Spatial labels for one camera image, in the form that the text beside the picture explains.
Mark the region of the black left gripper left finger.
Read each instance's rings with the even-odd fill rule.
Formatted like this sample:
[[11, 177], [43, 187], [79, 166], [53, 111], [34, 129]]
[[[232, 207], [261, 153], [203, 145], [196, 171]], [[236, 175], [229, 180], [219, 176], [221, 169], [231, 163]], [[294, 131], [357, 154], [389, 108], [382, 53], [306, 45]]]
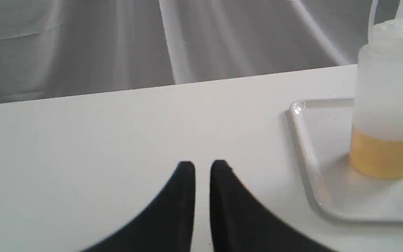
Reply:
[[166, 185], [127, 225], [87, 252], [189, 252], [195, 218], [196, 171], [180, 162]]

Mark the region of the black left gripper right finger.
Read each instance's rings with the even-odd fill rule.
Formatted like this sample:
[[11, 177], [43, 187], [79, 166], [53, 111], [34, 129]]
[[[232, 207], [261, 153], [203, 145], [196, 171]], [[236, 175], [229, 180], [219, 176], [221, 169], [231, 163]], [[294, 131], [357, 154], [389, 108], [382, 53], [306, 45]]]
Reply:
[[215, 252], [329, 252], [264, 207], [227, 161], [211, 165], [210, 224]]

